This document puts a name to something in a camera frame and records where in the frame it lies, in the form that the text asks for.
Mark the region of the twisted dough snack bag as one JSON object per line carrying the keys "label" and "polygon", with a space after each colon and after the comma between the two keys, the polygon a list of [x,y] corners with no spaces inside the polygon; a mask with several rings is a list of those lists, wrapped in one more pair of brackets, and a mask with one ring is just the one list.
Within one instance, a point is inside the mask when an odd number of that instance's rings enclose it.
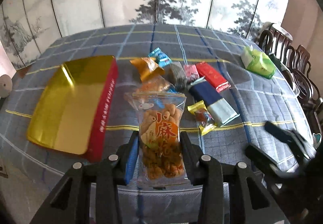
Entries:
{"label": "twisted dough snack bag", "polygon": [[167,90],[174,89],[174,85],[162,76],[156,77],[142,83],[135,92],[166,92]]}
{"label": "twisted dough snack bag", "polygon": [[139,123],[139,185],[164,188],[184,184],[180,121],[186,105],[185,94],[133,92],[127,101],[135,109]]}

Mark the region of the dark seaweed snack packet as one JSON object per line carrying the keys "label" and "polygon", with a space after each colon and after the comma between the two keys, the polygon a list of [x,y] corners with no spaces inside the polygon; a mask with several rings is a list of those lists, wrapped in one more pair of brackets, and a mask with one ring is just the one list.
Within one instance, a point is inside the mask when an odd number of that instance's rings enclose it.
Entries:
{"label": "dark seaweed snack packet", "polygon": [[169,64],[169,80],[174,85],[175,90],[183,91],[187,84],[185,71],[179,61]]}

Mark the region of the green tissue pack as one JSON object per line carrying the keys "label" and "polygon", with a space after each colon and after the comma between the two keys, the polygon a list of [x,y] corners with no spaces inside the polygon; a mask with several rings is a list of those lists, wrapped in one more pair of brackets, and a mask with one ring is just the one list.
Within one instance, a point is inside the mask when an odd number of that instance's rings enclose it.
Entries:
{"label": "green tissue pack", "polygon": [[271,79],[275,74],[276,67],[271,59],[262,51],[254,49],[252,46],[245,46],[240,55],[246,70]]}

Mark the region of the twisted dough snack bag front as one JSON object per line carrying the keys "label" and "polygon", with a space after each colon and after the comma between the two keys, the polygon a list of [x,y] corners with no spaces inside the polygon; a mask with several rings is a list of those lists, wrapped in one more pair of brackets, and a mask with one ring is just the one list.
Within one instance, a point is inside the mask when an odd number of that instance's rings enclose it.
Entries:
{"label": "twisted dough snack bag front", "polygon": [[135,109],[139,123],[139,185],[164,188],[184,184],[180,121],[186,105],[185,94],[133,92],[127,101]]}

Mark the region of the round grey disc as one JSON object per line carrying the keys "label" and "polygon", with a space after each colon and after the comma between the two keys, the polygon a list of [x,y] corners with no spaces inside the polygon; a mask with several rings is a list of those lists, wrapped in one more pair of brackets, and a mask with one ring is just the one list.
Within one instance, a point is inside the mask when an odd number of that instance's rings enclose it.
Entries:
{"label": "round grey disc", "polygon": [[13,88],[13,82],[9,75],[3,74],[0,77],[0,97],[6,98],[10,95]]}

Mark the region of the red long snack packet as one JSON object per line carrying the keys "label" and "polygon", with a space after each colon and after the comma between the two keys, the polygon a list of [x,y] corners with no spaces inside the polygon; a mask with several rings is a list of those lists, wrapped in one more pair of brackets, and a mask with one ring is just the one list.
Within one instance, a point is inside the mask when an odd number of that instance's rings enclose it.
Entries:
{"label": "red long snack packet", "polygon": [[200,76],[204,76],[205,80],[212,85],[215,90],[220,93],[231,87],[230,83],[212,66],[206,62],[195,64]]}

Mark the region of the light blue small packet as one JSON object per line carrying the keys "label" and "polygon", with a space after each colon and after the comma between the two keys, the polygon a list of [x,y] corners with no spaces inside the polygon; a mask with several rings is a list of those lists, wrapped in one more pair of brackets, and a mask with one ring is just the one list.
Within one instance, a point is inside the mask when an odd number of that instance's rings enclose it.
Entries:
{"label": "light blue small packet", "polygon": [[163,53],[162,50],[159,47],[157,47],[155,50],[150,52],[148,54],[148,57],[154,58],[155,62],[161,68],[168,66],[172,62],[170,57],[167,54]]}

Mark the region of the yellow small candy packet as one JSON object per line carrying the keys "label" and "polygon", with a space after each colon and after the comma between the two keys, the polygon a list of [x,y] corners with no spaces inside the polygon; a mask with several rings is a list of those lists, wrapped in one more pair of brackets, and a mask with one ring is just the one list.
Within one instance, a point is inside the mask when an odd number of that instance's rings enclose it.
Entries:
{"label": "yellow small candy packet", "polygon": [[204,136],[215,129],[215,121],[208,112],[203,100],[187,107],[187,110],[195,116],[201,136]]}

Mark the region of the dark wooden chair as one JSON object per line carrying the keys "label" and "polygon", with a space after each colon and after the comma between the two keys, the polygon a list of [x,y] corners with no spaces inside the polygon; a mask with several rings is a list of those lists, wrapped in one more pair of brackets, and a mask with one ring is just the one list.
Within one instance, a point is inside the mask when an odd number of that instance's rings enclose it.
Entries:
{"label": "dark wooden chair", "polygon": [[304,111],[304,114],[313,133],[322,134],[322,94],[318,86],[309,78],[311,63],[309,61],[310,53],[303,45],[297,49],[291,48],[290,70],[294,75],[296,85],[300,92],[298,101]]}
{"label": "dark wooden chair", "polygon": [[259,48],[269,56],[291,88],[296,84],[292,71],[297,60],[292,42],[292,35],[277,23],[267,23],[257,37]]}

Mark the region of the red gold toffee tin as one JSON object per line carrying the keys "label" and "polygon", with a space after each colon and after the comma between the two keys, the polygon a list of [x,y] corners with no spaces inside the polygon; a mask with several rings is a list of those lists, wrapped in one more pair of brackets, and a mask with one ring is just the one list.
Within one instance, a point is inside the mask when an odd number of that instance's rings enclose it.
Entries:
{"label": "red gold toffee tin", "polygon": [[36,105],[28,141],[90,163],[100,161],[117,77],[117,61],[111,55],[64,62]]}

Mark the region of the pink patterned snack packet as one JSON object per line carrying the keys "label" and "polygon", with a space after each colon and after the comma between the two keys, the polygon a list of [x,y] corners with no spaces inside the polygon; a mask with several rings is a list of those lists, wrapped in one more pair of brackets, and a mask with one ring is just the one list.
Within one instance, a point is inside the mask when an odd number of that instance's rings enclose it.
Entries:
{"label": "pink patterned snack packet", "polygon": [[197,67],[195,66],[195,64],[186,64],[183,66],[183,70],[185,72],[188,84],[199,79],[199,73],[197,71]]}

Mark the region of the navy white long packet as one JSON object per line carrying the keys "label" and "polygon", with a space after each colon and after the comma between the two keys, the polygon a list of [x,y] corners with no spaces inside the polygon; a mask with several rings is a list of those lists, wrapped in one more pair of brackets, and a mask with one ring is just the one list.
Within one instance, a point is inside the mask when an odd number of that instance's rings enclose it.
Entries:
{"label": "navy white long packet", "polygon": [[222,127],[240,115],[231,105],[205,80],[205,77],[195,80],[188,86],[188,92],[196,101],[203,101],[217,127]]}

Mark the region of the orange snack packet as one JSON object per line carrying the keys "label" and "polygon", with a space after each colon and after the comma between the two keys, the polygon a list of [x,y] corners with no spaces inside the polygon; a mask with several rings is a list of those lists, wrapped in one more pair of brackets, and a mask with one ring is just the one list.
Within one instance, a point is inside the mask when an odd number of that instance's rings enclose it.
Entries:
{"label": "orange snack packet", "polygon": [[150,57],[134,58],[130,63],[138,70],[143,83],[165,74],[165,70]]}

